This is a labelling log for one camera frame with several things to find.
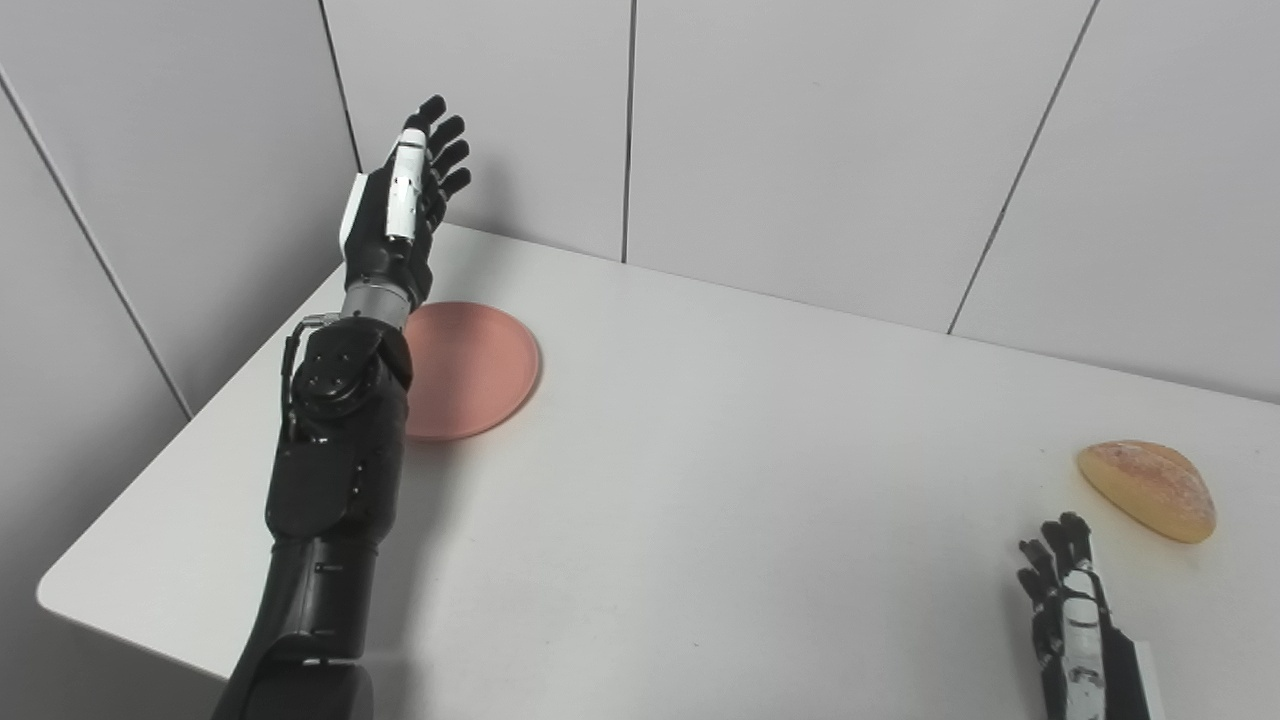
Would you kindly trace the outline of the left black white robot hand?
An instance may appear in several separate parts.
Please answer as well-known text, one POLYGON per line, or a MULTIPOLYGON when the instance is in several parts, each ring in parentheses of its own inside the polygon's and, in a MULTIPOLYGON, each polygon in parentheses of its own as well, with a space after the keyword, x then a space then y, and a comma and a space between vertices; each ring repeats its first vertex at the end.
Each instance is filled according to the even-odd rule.
POLYGON ((465 119, 436 94, 406 118, 385 161, 357 177, 340 228, 346 288, 389 286, 410 310, 426 300, 434 232, 472 179, 463 133, 465 119))

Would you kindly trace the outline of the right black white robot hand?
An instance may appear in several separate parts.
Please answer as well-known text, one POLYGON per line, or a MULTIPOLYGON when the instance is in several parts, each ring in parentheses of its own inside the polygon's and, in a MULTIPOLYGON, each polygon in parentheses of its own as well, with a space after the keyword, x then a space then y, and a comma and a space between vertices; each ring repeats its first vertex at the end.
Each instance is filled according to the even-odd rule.
POLYGON ((1153 655, 1117 626, 1087 521, 1062 512, 1018 548, 1046 716, 1164 719, 1153 655))

